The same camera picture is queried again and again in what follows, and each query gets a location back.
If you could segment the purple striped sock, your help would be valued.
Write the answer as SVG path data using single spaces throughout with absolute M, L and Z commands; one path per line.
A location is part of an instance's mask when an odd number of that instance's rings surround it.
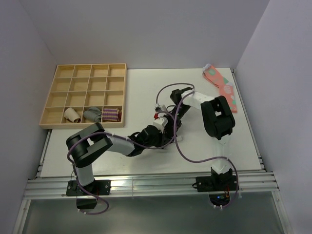
M 104 108 L 102 111 L 103 122 L 120 122 L 122 111 L 118 108 Z

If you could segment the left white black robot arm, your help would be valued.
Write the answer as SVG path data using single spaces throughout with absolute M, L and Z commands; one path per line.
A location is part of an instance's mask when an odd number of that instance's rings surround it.
M 95 179 L 92 163 L 104 152 L 115 152 L 127 157 L 134 157 L 151 147 L 162 148 L 174 136 L 172 124 L 166 124 L 163 130 L 148 125 L 141 132 L 128 137 L 120 137 L 108 133 L 103 126 L 95 123 L 66 140 L 69 154 L 74 161 L 74 169 L 78 177 L 78 190 L 84 195 L 94 191 Z

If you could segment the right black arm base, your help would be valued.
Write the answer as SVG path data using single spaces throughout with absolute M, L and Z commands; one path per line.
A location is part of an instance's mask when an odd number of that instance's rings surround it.
M 198 176 L 192 184 L 198 192 L 228 192 L 236 191 L 237 180 L 233 175 L 228 179 L 217 179 L 213 176 Z

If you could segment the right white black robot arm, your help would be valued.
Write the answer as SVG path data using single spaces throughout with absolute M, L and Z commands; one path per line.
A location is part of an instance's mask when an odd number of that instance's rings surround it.
M 181 120 L 191 107 L 201 111 L 204 129 L 214 140 L 211 185 L 216 190 L 222 190 L 234 179 L 232 166 L 226 159 L 228 157 L 226 148 L 235 126 L 235 120 L 226 98 L 207 96 L 195 92 L 190 87 L 173 90 L 170 98 L 176 105 L 172 110 L 172 115 L 177 115 L 177 120 Z

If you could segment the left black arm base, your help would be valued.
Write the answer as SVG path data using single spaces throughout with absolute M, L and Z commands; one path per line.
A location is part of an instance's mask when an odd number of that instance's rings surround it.
M 86 191 L 100 196 L 100 195 L 109 195 L 110 188 L 111 188 L 111 181 L 110 180 L 95 180 L 89 185 L 83 187 Z M 67 185 L 66 189 L 66 196 L 86 196 L 88 195 L 84 192 L 79 186 L 76 180 L 70 180 Z M 91 210 L 96 207 L 98 203 L 97 198 L 77 198 L 76 205 L 78 209 L 83 210 Z

